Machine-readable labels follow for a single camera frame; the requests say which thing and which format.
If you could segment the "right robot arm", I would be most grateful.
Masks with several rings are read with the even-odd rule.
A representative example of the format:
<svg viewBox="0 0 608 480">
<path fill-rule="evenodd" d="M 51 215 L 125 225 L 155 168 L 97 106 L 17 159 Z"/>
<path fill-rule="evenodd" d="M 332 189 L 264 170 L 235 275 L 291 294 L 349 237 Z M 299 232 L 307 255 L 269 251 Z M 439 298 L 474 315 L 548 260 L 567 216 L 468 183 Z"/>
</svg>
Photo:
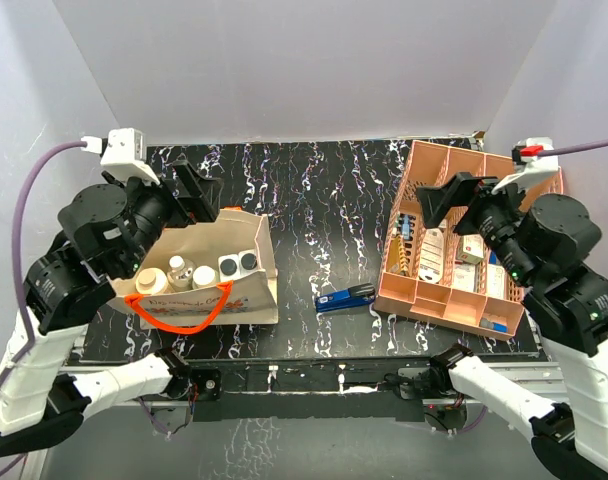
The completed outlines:
<svg viewBox="0 0 608 480">
<path fill-rule="evenodd" d="M 559 479 L 608 479 L 608 279 L 585 262 L 601 237 L 587 209 L 563 194 L 544 194 L 527 210 L 516 182 L 459 173 L 417 197 L 426 227 L 464 209 L 455 226 L 477 234 L 513 282 L 562 372 L 567 400 L 538 396 L 488 367 L 462 346 L 430 361 L 431 388 L 461 393 L 517 429 Z"/>
</svg>

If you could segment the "green bottle white cap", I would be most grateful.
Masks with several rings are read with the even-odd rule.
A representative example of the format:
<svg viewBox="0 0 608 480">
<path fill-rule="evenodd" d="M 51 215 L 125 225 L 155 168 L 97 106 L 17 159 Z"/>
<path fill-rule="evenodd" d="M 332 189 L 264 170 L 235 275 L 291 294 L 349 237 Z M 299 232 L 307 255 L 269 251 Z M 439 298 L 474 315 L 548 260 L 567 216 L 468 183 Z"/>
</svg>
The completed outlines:
<svg viewBox="0 0 608 480">
<path fill-rule="evenodd" d="M 218 272 L 208 265 L 197 267 L 192 275 L 192 288 L 210 288 L 218 283 Z"/>
</svg>

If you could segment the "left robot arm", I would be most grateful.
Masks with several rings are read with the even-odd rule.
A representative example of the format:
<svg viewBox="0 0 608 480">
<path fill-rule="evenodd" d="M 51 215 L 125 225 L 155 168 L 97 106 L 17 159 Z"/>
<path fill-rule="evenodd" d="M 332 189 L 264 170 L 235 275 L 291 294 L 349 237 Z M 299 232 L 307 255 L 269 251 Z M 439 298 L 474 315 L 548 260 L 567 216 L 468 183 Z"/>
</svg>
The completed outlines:
<svg viewBox="0 0 608 480">
<path fill-rule="evenodd" d="M 106 175 L 59 212 L 60 232 L 18 284 L 0 365 L 0 458 L 51 448 L 124 401 L 188 393 L 189 367 L 168 348 L 93 374 L 63 371 L 76 339 L 115 297 L 113 282 L 136 275 L 165 229 L 217 218 L 222 181 L 186 161 L 172 168 L 175 183 Z"/>
</svg>

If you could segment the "white square bottle black cap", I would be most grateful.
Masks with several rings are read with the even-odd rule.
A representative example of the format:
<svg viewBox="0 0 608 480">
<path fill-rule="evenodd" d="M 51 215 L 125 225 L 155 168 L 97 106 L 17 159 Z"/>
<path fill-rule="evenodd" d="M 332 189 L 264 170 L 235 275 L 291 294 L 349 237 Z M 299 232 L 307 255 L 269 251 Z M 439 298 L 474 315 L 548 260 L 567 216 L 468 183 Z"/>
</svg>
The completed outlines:
<svg viewBox="0 0 608 480">
<path fill-rule="evenodd" d="M 238 278 L 239 277 L 239 256 L 237 254 L 228 254 L 218 258 L 218 268 L 220 277 Z"/>
</svg>

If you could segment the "clear bottle silver cap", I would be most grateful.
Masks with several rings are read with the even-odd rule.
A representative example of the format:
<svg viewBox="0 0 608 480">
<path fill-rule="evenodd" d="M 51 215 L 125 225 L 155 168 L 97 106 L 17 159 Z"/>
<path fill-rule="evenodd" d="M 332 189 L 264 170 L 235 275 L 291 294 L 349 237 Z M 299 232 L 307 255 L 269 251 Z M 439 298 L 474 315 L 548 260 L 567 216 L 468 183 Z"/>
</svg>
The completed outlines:
<svg viewBox="0 0 608 480">
<path fill-rule="evenodd" d="M 186 292 L 192 289 L 195 264 L 181 255 L 169 259 L 167 280 L 175 292 Z"/>
</svg>

